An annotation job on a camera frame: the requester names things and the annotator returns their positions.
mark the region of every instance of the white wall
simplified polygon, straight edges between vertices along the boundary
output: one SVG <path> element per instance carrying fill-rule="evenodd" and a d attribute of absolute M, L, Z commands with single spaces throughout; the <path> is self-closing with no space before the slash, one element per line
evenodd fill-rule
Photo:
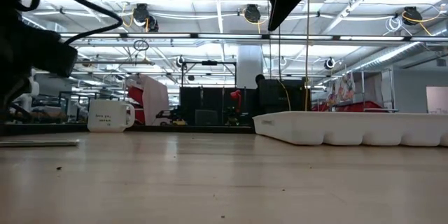
<path fill-rule="evenodd" d="M 59 96 L 61 91 L 71 91 L 71 84 L 65 78 L 55 78 L 49 74 L 36 74 L 41 95 Z"/>
<path fill-rule="evenodd" d="M 427 113 L 426 87 L 448 87 L 442 71 L 393 70 L 395 107 L 401 113 Z"/>

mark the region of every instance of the white mug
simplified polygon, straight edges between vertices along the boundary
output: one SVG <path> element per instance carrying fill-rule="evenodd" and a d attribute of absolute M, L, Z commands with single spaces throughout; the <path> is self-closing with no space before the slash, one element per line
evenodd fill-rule
<path fill-rule="evenodd" d="M 129 122 L 127 109 L 131 111 Z M 91 100 L 87 128 L 91 132 L 123 132 L 133 126 L 135 121 L 135 108 L 123 101 Z"/>

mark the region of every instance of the black cable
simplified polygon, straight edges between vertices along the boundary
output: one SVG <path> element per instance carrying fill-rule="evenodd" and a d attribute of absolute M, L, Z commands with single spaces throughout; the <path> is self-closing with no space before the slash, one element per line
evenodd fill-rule
<path fill-rule="evenodd" d="M 115 13 L 109 11 L 109 10 L 106 10 L 105 8 L 102 8 L 102 7 L 100 7 L 100 6 L 98 6 L 98 5 L 94 4 L 94 3 L 91 3 L 91 2 L 89 2 L 87 0 L 74 0 L 74 1 L 77 1 L 78 3 L 84 5 L 84 6 L 88 7 L 88 8 L 91 8 L 94 11 L 97 11 L 99 13 L 105 14 L 105 15 L 107 15 L 107 16 L 115 19 L 115 20 L 117 20 L 117 23 L 112 24 L 112 25 L 107 26 L 107 27 L 94 29 L 92 31 L 86 31 L 86 32 L 83 32 L 83 33 L 78 34 L 76 36 L 73 36 L 73 37 L 67 39 L 64 42 L 64 44 L 66 44 L 66 45 L 69 45 L 70 43 L 72 43 L 72 42 L 74 42 L 74 41 L 76 41 L 78 39 L 82 39 L 82 38 L 85 38 L 85 37 L 93 35 L 93 34 L 107 32 L 107 31 L 110 31 L 112 29 L 119 28 L 120 26 L 123 25 L 123 19 L 121 17 L 119 17 L 117 14 L 115 14 Z"/>

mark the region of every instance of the ceiling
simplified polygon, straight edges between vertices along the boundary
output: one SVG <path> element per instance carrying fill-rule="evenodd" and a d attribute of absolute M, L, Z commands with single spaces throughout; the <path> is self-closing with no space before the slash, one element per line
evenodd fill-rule
<path fill-rule="evenodd" d="M 147 3 L 149 11 L 158 21 L 160 33 L 224 33 L 224 34 L 267 34 L 267 22 L 260 24 L 251 24 L 245 21 L 244 17 L 239 15 L 247 4 L 258 4 L 262 20 L 268 16 L 267 0 L 89 0 L 103 8 L 124 13 L 124 21 L 130 22 L 130 13 L 137 3 Z M 416 6 L 422 14 L 423 19 L 437 17 L 431 21 L 425 22 L 424 26 L 428 30 L 441 22 L 446 22 L 447 16 L 444 10 L 448 0 L 309 0 L 309 33 L 325 35 L 342 36 L 429 36 L 421 25 L 408 26 L 392 23 L 390 19 L 397 13 L 401 15 L 406 6 Z M 301 2 L 289 18 L 281 25 L 281 34 L 306 34 L 307 33 L 307 0 Z M 59 32 L 80 33 L 87 30 L 111 25 L 114 20 L 109 17 L 86 9 L 84 6 L 73 0 L 42 0 L 37 10 L 24 13 L 26 21 L 35 25 L 54 29 Z M 132 24 L 131 27 L 121 27 L 114 33 L 141 33 L 142 28 Z M 139 52 L 137 61 L 147 59 L 155 63 L 154 66 L 147 64 L 93 64 L 89 67 L 76 65 L 76 71 L 121 71 L 126 72 L 173 72 L 176 59 L 179 55 L 193 61 L 216 60 L 216 61 L 235 61 L 238 57 L 238 47 L 241 45 L 238 41 L 220 40 L 209 43 L 193 44 L 191 40 L 179 42 L 178 45 L 170 45 L 170 39 L 151 40 L 148 42 L 157 42 L 156 46 L 151 46 L 146 52 Z M 123 44 L 120 39 L 114 43 L 106 43 L 104 40 L 91 40 L 90 45 L 79 45 L 79 59 L 90 58 L 94 61 L 125 61 L 132 55 L 135 61 L 135 55 L 132 44 Z M 274 59 L 273 66 L 278 65 L 279 45 L 278 41 L 268 43 L 256 43 L 262 47 L 263 54 L 267 60 L 266 67 L 269 64 L 269 57 Z M 434 51 L 413 55 L 405 63 L 394 63 L 396 67 L 409 65 L 412 61 L 423 61 L 428 57 L 433 57 Z M 337 71 L 349 69 L 355 63 L 379 52 L 391 45 L 372 45 L 357 43 L 356 45 L 347 45 L 343 43 L 333 43 L 328 45 L 311 44 L 309 47 L 309 74 L 331 74 L 323 68 L 323 60 L 329 57 L 334 58 L 340 65 Z M 280 47 L 282 71 L 288 74 L 305 73 L 305 46 L 301 44 L 284 43 Z M 424 68 L 425 64 L 420 64 L 419 68 Z M 222 66 L 197 66 L 194 71 L 197 73 L 227 73 L 232 69 L 225 69 Z M 97 80 L 104 79 L 104 75 L 99 75 Z M 171 79 L 159 77 L 159 81 L 168 84 L 169 88 L 177 88 Z M 225 84 L 232 82 L 228 77 L 200 77 L 196 78 L 198 84 Z M 91 84 L 76 82 L 80 85 L 89 86 Z"/>

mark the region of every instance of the ceiling light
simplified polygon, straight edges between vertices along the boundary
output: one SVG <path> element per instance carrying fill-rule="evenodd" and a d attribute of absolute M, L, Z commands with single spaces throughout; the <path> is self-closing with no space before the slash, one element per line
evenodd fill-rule
<path fill-rule="evenodd" d="M 411 41 L 448 41 L 446 37 L 412 37 Z"/>
<path fill-rule="evenodd" d="M 297 40 L 304 40 L 307 39 L 307 36 L 305 35 L 271 35 L 271 39 L 297 39 Z M 333 39 L 332 36 L 309 36 L 310 40 L 331 40 Z"/>
<path fill-rule="evenodd" d="M 75 33 L 63 33 L 61 34 L 62 38 L 71 38 L 72 36 L 76 36 L 78 34 Z M 103 34 L 93 34 L 88 36 L 89 38 L 120 38 L 120 34 L 113 34 L 113 33 L 103 33 Z"/>
<path fill-rule="evenodd" d="M 95 80 L 83 80 L 83 82 L 90 85 L 104 85 L 104 83 Z"/>
<path fill-rule="evenodd" d="M 313 88 L 323 88 L 323 89 L 326 89 L 327 87 L 326 86 L 322 86 L 322 85 L 315 85 L 315 86 L 313 86 Z"/>
<path fill-rule="evenodd" d="M 128 34 L 130 38 L 190 38 L 190 34 Z"/>
<path fill-rule="evenodd" d="M 261 35 L 252 34 L 198 34 L 201 39 L 261 39 Z"/>
<path fill-rule="evenodd" d="M 340 40 L 352 41 L 402 41 L 402 36 L 341 36 Z"/>

